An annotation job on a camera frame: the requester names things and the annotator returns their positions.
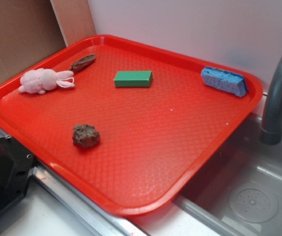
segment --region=blue sponge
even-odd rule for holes
[[[216,89],[243,97],[249,90],[245,78],[227,70],[205,67],[201,72],[204,83]]]

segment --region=cardboard box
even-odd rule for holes
[[[64,47],[49,0],[0,0],[0,84]]]

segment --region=sink basin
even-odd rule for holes
[[[282,235],[282,141],[262,144],[259,124],[251,114],[181,191],[223,235]]]

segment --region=green sponge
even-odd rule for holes
[[[153,79],[151,71],[119,71],[115,77],[116,87],[149,87]]]

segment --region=pink stuffed bunny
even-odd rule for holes
[[[72,88],[75,86],[73,75],[73,71],[70,70],[61,72],[44,68],[30,70],[21,77],[21,86],[18,91],[45,94],[46,91],[55,89],[57,85],[62,88]]]

